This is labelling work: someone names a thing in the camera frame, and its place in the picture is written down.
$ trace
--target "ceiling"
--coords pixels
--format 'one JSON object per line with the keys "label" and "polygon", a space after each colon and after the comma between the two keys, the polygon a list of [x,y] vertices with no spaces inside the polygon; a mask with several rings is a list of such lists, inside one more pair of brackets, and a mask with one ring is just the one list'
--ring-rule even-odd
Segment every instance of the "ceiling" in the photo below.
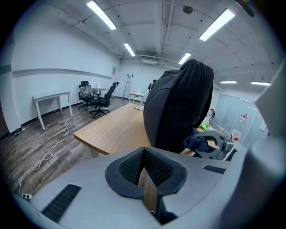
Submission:
{"label": "ceiling", "polygon": [[[269,82],[282,62],[284,50],[263,16],[250,6],[250,17],[234,0],[96,0],[117,26],[109,27],[86,5],[90,0],[46,0],[65,12],[73,28],[90,33],[120,58],[158,57],[161,65],[179,68],[186,52],[214,69],[222,89],[260,92],[250,81]],[[183,6],[193,8],[191,14]],[[225,9],[235,17],[205,42],[200,35]],[[123,43],[128,42],[136,57]],[[220,81],[235,80],[236,85]]]}

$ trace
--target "plastic bottle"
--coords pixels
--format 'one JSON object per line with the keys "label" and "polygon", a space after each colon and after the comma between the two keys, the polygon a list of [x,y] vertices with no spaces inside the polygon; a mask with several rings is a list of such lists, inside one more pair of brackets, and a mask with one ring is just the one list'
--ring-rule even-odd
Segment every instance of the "plastic bottle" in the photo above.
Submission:
{"label": "plastic bottle", "polygon": [[240,139],[240,136],[245,129],[246,120],[247,120],[247,114],[242,115],[240,121],[233,128],[233,131],[231,133],[232,140],[238,141]]}

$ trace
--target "laminate flooring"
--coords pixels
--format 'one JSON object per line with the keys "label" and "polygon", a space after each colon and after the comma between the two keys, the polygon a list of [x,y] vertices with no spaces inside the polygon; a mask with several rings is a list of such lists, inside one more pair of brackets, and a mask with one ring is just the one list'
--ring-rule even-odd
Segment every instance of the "laminate flooring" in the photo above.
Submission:
{"label": "laminate flooring", "polygon": [[[127,103],[127,99],[113,98],[108,109],[112,112]],[[46,185],[75,164],[87,160],[83,145],[74,138],[73,133],[102,117],[103,114],[97,114],[94,119],[94,113],[90,114],[84,108],[78,110],[79,106],[72,107],[73,117],[67,122],[70,130],[67,139],[50,151],[53,157],[48,161],[43,161],[39,170],[31,171],[24,177],[21,193],[34,195],[41,186]],[[29,169],[37,168],[48,150],[65,137],[63,130],[65,130],[65,122],[70,118],[70,112],[67,108],[58,113],[54,112],[42,118],[46,127],[45,131],[40,122],[36,120],[26,125],[25,130],[21,131],[18,136],[9,136],[0,142],[2,176],[12,193],[19,194],[20,179],[23,174]]]}

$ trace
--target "air vent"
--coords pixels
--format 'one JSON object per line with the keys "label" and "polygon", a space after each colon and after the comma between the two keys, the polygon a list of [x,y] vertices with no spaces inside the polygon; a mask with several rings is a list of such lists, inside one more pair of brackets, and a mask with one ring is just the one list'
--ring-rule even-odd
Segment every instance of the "air vent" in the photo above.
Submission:
{"label": "air vent", "polygon": [[145,64],[153,64],[155,65],[156,63],[158,63],[158,61],[156,61],[157,58],[156,57],[152,57],[152,56],[142,56],[142,61]]}

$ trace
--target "white table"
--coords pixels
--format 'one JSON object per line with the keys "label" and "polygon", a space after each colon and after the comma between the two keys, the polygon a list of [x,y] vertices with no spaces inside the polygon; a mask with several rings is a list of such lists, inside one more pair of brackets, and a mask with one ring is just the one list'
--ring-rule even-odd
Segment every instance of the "white table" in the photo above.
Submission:
{"label": "white table", "polygon": [[35,103],[36,103],[38,118],[39,118],[39,120],[41,122],[43,130],[45,130],[45,126],[44,126],[44,123],[43,123],[43,120],[42,120],[42,117],[41,117],[41,113],[40,113],[39,103],[38,102],[42,101],[42,100],[45,100],[45,99],[49,99],[49,98],[59,97],[59,108],[60,108],[60,110],[62,110],[60,96],[67,95],[68,106],[70,108],[70,113],[71,113],[71,117],[72,117],[72,106],[71,106],[71,101],[70,101],[70,93],[71,93],[70,91],[58,90],[58,91],[50,91],[50,92],[45,92],[45,93],[33,95],[33,98],[34,98]]}
{"label": "white table", "polygon": [[101,95],[101,91],[106,91],[106,93],[107,93],[108,88],[91,88],[91,91],[92,91],[92,92],[93,92],[93,91],[97,91],[98,94]]}
{"label": "white table", "polygon": [[130,92],[129,93],[129,99],[128,99],[129,102],[130,102],[131,95],[133,95],[133,103],[134,103],[135,96],[141,97],[140,98],[140,105],[142,105],[142,102],[144,101],[145,94],[140,94],[137,92],[135,92],[135,93]]}

